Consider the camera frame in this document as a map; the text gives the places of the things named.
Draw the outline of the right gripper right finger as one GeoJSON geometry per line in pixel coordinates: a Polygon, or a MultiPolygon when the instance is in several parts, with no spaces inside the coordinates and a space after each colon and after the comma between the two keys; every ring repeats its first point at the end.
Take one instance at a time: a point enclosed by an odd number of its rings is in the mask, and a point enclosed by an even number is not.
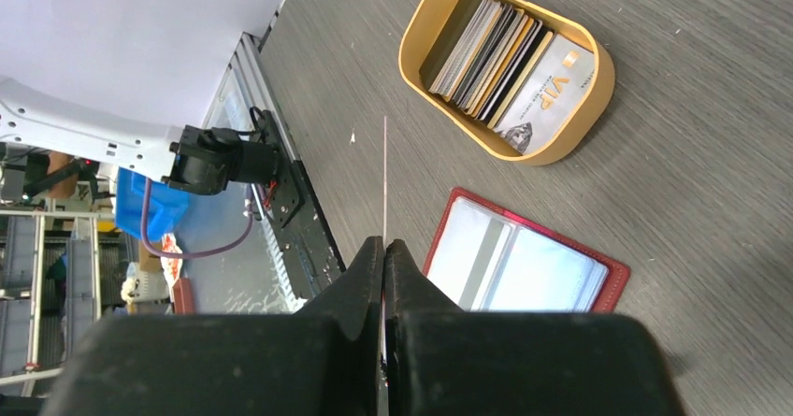
{"type": "Polygon", "coordinates": [[[666,358],[614,313],[469,312],[406,243],[384,265],[393,415],[681,415],[666,358]]]}

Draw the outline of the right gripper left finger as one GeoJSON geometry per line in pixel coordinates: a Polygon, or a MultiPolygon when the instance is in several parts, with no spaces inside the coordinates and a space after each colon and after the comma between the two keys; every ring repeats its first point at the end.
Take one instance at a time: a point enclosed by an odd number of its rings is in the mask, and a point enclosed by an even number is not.
{"type": "Polygon", "coordinates": [[[54,383],[45,415],[374,415],[385,250],[293,314],[110,317],[54,383]]]}

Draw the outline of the red card holder wallet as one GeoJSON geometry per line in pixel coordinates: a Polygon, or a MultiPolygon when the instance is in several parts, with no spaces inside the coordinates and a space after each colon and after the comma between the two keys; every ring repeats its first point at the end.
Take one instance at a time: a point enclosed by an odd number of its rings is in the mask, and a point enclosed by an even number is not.
{"type": "Polygon", "coordinates": [[[613,311],[631,270],[457,187],[423,273],[464,310],[571,313],[613,311]]]}

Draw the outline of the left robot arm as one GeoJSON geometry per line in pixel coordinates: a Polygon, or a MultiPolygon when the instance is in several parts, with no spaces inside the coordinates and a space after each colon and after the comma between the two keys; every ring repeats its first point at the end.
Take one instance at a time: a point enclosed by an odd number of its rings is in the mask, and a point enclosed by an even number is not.
{"type": "Polygon", "coordinates": [[[230,182],[266,184],[284,155],[255,134],[129,120],[1,82],[1,139],[116,165],[190,194],[215,195],[230,182]]]}

